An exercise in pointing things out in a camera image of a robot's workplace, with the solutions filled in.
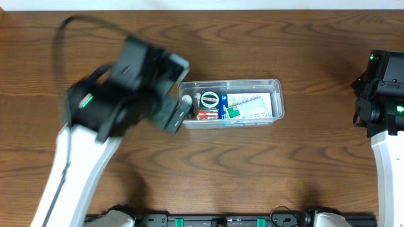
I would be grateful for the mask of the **red Panadol box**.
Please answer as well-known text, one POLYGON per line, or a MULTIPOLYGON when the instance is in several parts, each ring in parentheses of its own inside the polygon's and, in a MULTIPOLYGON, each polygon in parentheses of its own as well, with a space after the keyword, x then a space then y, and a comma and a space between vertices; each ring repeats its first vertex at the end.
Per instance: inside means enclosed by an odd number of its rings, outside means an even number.
POLYGON ((196 116, 198 120, 216 120, 219 119, 218 111, 216 110, 198 110, 198 114, 196 116))

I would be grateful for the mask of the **dark syrup bottle white cap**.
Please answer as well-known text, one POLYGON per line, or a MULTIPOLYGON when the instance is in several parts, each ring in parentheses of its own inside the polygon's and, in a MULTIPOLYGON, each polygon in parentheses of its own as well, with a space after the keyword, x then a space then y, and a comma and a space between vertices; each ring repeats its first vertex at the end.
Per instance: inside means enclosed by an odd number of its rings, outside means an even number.
POLYGON ((195 114, 193 98, 190 95, 184 95, 182 97, 181 101, 184 102, 189 107, 189 111, 187 113, 187 118, 188 119, 195 118, 196 114, 195 114))

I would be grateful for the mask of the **blue fever patch box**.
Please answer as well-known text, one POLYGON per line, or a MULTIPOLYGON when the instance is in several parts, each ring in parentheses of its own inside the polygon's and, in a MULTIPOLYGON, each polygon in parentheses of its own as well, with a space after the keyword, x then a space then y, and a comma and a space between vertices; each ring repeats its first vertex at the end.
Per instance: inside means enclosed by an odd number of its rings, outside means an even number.
POLYGON ((234 105, 239 105, 242 103, 255 100, 257 98, 262 98, 264 104, 266 105, 268 113, 266 117, 272 117, 272 107, 271 107, 271 94, 270 93, 222 93, 220 95, 220 108, 219 108, 219 119, 227 119, 228 116, 225 109, 234 105))

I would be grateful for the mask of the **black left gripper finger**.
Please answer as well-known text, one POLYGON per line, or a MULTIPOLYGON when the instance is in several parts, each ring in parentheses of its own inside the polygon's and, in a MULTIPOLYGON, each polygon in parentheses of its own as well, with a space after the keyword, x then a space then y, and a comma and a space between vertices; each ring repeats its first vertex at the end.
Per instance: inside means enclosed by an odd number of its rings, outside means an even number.
POLYGON ((151 122, 161 130, 176 133, 188 111, 189 107, 184 102, 173 96, 166 96, 162 99, 160 109, 151 116, 151 122))
POLYGON ((177 54, 169 54, 164 59, 165 85, 164 92, 169 93, 177 84, 181 83, 190 71, 190 63, 177 54))

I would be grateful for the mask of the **white green sachet packet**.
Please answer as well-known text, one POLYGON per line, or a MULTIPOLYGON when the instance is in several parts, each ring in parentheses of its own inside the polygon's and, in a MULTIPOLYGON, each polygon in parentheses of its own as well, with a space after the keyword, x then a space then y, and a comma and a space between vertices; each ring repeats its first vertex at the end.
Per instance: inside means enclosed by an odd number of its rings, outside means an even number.
POLYGON ((262 98, 226 108, 229 119, 263 119, 271 117, 271 112, 262 98))

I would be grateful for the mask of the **green Zam-Buk box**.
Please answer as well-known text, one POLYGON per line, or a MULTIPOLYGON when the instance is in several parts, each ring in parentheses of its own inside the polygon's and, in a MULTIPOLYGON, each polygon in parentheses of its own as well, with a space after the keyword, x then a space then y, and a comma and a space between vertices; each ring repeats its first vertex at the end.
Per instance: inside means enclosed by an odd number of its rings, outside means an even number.
POLYGON ((214 91, 201 91, 199 108, 202 110, 218 111, 220 105, 220 95, 214 91))

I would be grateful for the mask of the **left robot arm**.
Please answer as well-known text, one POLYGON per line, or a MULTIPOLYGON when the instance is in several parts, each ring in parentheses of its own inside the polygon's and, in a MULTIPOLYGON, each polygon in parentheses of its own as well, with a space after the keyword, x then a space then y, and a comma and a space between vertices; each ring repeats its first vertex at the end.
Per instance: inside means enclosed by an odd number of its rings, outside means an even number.
POLYGON ((191 102, 170 95, 190 65, 134 37, 66 95, 65 124, 33 226, 83 226, 100 177, 126 131, 141 120, 176 133, 191 102))

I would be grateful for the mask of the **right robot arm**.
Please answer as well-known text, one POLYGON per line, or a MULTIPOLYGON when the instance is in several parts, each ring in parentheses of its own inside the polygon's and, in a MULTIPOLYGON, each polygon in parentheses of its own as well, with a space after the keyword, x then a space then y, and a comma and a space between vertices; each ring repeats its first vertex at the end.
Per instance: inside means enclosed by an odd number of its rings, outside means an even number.
POLYGON ((302 215, 299 226, 403 226, 403 53, 372 50, 351 87, 353 124, 366 129, 376 161, 379 215, 319 207, 302 215))

